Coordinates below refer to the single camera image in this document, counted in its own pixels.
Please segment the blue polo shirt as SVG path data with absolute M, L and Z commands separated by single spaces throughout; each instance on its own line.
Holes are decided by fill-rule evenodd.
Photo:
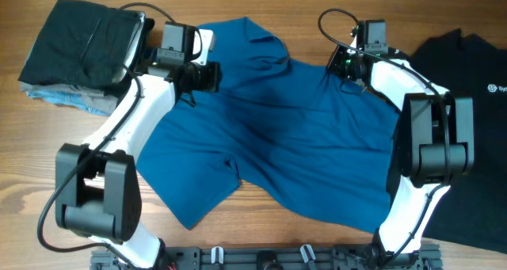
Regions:
M 241 181 L 299 215 L 373 232 L 398 122 L 359 86 L 291 58 L 247 17 L 207 24 L 220 65 L 215 93 L 196 92 L 159 121 L 137 170 L 179 222 L 194 227 Z

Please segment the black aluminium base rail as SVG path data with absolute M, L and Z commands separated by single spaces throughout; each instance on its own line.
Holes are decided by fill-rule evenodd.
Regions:
M 303 254 L 299 248 L 243 248 L 200 249 L 198 247 L 168 247 L 172 268 L 205 269 L 370 269 L 366 245 L 335 245 L 313 247 L 312 254 Z M 93 251 L 90 269 L 128 269 L 112 253 Z M 400 254 L 381 269 L 441 270 L 443 261 L 439 245 L 423 245 L 419 252 Z

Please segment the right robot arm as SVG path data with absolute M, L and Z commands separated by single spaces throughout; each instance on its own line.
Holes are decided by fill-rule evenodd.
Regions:
M 474 163 L 473 101 L 431 83 L 387 45 L 383 20 L 356 21 L 328 69 L 384 96 L 399 111 L 392 170 L 399 179 L 374 238 L 352 257 L 364 269 L 429 268 L 421 239 L 454 177 Z

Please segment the folded dark green garment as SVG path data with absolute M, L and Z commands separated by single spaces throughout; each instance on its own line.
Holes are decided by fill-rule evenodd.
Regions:
M 140 12 L 79 0 L 58 0 L 36 38 L 19 80 L 66 84 L 120 96 L 128 84 L 122 68 L 142 27 Z

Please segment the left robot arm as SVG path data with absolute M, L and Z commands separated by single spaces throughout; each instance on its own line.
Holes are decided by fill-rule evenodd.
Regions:
M 162 45 L 131 70 L 132 83 L 111 116 L 80 145 L 64 144 L 55 161 L 56 224 L 105 247 L 126 269 L 173 269 L 161 238 L 140 221 L 136 163 L 159 121 L 194 91 L 215 92 L 221 78 L 208 56 L 211 29 L 166 23 Z

